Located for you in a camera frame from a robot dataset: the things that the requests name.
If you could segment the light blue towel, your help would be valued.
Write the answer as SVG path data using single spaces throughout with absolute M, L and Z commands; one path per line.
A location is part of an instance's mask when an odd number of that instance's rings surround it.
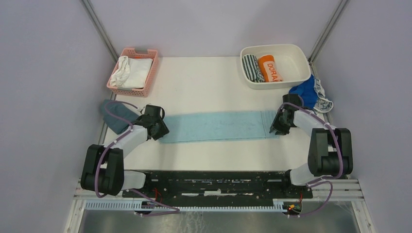
M 164 144 L 278 139 L 270 133 L 276 111 L 209 112 L 166 116 Z

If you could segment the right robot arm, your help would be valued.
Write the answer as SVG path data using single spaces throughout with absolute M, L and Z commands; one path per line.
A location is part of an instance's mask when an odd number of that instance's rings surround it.
M 300 186 L 314 186 L 324 180 L 339 179 L 352 173 L 352 136 L 347 128 L 337 128 L 304 107 L 298 94 L 286 94 L 270 126 L 270 133 L 287 135 L 291 128 L 302 129 L 309 137 L 307 162 L 287 171 L 281 193 L 293 198 Z

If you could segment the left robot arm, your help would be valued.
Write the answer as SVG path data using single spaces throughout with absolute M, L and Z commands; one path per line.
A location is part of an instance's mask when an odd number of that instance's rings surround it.
M 153 185 L 146 180 L 146 174 L 139 171 L 126 171 L 124 158 L 137 146 L 146 141 L 158 140 L 169 133 L 164 117 L 165 110 L 160 106 L 147 104 L 144 113 L 134 121 L 127 120 L 108 108 L 117 104 L 110 100 L 104 105 L 106 113 L 126 124 L 126 130 L 109 144 L 92 144 L 86 151 L 86 159 L 80 179 L 84 190 L 95 192 L 103 198 L 106 195 L 116 196 L 120 191 L 134 189 L 140 197 L 148 197 Z

